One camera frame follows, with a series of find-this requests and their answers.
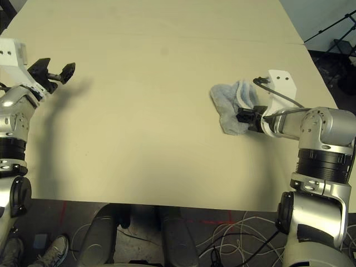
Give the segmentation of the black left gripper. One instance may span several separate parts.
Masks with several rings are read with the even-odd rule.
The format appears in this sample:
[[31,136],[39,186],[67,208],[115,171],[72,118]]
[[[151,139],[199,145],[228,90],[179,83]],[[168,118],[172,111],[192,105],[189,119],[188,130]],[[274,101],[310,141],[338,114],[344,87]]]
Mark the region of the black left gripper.
[[28,68],[27,71],[33,79],[36,81],[41,81],[42,87],[48,93],[54,93],[58,87],[59,82],[66,84],[73,76],[76,64],[74,62],[68,63],[62,69],[61,74],[53,74],[48,73],[48,65],[50,60],[50,58],[40,58],[30,68]]

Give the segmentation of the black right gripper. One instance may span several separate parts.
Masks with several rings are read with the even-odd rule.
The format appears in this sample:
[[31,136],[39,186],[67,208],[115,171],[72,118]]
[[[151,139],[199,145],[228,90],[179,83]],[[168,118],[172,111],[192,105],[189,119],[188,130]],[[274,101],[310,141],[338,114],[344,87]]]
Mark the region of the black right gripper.
[[245,123],[245,114],[247,116],[248,130],[255,132],[263,132],[261,127],[261,119],[264,114],[264,106],[254,106],[252,109],[244,109],[239,107],[236,118],[239,122]]

